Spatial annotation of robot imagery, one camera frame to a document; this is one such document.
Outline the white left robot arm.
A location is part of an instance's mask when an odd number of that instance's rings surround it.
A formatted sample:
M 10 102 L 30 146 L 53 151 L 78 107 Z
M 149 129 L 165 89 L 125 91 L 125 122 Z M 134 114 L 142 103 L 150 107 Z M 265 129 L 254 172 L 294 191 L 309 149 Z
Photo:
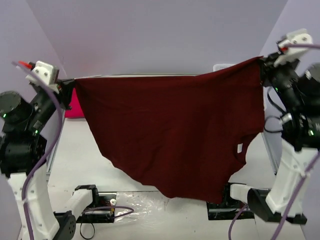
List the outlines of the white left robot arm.
M 53 113 L 69 106 L 72 83 L 59 84 L 53 91 L 38 82 L 36 95 L 26 101 L 15 91 L 0 95 L 4 120 L 0 142 L 0 170 L 17 203 L 22 240 L 70 240 L 84 211 L 97 208 L 101 197 L 95 185 L 79 185 L 61 210 L 53 210 L 47 184 L 47 157 L 52 146 L 41 135 Z

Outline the dark red t shirt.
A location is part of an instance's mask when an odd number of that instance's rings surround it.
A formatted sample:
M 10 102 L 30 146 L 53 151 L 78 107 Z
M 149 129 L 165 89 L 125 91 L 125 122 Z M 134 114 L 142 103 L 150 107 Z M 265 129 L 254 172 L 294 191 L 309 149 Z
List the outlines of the dark red t shirt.
M 101 155 L 168 198 L 219 204 L 265 112 L 260 59 L 195 76 L 83 78 L 77 98 Z

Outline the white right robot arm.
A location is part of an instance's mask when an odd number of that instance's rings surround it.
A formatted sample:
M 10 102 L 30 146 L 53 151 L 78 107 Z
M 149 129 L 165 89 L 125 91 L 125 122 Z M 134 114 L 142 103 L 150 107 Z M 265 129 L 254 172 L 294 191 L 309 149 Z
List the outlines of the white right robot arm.
M 302 202 L 309 183 L 312 160 L 298 156 L 302 150 L 320 149 L 320 65 L 312 64 L 303 75 L 295 69 L 300 54 L 290 56 L 286 48 L 263 58 L 263 86 L 272 87 L 284 108 L 270 102 L 281 113 L 282 154 L 271 189 L 256 189 L 231 183 L 222 193 L 222 202 L 229 207 L 239 201 L 266 222 L 304 225 Z

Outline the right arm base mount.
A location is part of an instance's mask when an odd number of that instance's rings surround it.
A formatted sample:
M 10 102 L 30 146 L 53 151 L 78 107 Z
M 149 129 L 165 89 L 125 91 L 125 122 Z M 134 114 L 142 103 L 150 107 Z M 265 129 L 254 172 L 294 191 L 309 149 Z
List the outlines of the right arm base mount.
M 231 198 L 230 190 L 232 183 L 227 183 L 223 190 L 222 202 L 206 203 L 207 217 L 209 221 L 229 221 L 232 220 L 245 203 Z

